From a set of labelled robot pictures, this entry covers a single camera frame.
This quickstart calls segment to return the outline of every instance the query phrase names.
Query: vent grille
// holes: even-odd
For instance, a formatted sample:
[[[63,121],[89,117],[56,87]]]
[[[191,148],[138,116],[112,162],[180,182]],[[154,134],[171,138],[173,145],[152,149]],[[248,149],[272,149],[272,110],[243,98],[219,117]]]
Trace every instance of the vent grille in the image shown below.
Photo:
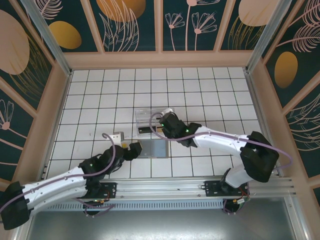
[[[136,210],[190,210],[190,209],[222,209],[222,199],[211,200],[159,200],[159,201],[119,201],[107,202],[103,206],[116,204],[113,211],[136,211]],[[83,205],[78,202],[66,202],[50,206],[45,211],[70,212],[83,211]]]

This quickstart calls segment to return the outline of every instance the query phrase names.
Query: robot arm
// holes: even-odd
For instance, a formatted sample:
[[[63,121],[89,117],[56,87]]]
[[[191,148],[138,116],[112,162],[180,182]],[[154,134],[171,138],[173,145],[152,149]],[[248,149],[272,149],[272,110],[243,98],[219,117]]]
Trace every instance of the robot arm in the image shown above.
[[[251,180],[268,182],[279,158],[279,154],[274,150],[244,141],[251,140],[271,146],[266,138],[256,131],[253,131],[251,135],[236,135],[215,131],[194,122],[187,126],[179,120],[171,108],[162,112],[159,122],[167,138],[180,139],[195,135],[188,139],[178,140],[178,143],[185,147],[211,148],[241,158],[243,165],[228,169],[222,177],[220,185],[226,193],[228,189],[238,188]]]
[[[131,161],[140,155],[142,147],[139,142],[131,143],[130,149],[122,148],[123,133],[115,134],[112,137],[115,144],[115,159],[110,168],[101,174],[86,176],[98,173],[110,164],[113,157],[113,147],[105,150],[103,154],[84,160],[79,166],[68,172],[47,180],[25,185],[20,185],[18,181],[11,183],[3,193],[0,207],[21,194],[25,195],[10,203],[1,212],[4,229],[11,230],[21,226],[29,220],[30,216],[53,204],[73,198],[94,196],[101,187],[99,181],[105,175],[118,170],[124,161]]]

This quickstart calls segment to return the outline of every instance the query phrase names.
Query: white tiled floor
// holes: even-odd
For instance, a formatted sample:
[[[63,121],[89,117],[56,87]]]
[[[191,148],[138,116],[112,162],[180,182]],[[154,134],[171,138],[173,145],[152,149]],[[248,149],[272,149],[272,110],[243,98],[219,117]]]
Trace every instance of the white tiled floor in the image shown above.
[[[48,164],[64,173],[110,147],[102,133],[138,139],[134,110],[174,107],[185,123],[232,134],[261,131],[240,67],[76,70]],[[169,143],[169,158],[126,161],[110,178],[221,176],[242,164],[225,152]]]

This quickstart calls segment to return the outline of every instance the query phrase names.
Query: flower illustration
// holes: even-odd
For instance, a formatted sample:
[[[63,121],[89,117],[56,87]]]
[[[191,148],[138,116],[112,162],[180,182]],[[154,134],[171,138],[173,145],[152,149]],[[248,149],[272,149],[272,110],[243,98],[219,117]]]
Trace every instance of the flower illustration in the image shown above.
[[[199,13],[192,14],[192,24],[195,34],[205,34],[217,30],[217,25],[214,25],[216,19],[214,13],[204,13],[199,19]]]
[[[172,16],[170,13],[167,13],[165,15],[165,20],[170,28],[172,47],[173,51],[175,51],[176,49],[174,44],[174,38],[172,35],[172,29],[183,27],[185,25],[185,22],[183,21],[181,13],[173,13]]]
[[[191,6],[197,6],[197,5],[210,5],[210,4],[216,4],[220,2],[220,0],[186,0],[186,3]]]
[[[14,113],[14,104],[10,101],[7,103],[3,99],[0,100],[0,127],[2,130],[8,130],[10,128],[10,121]]]

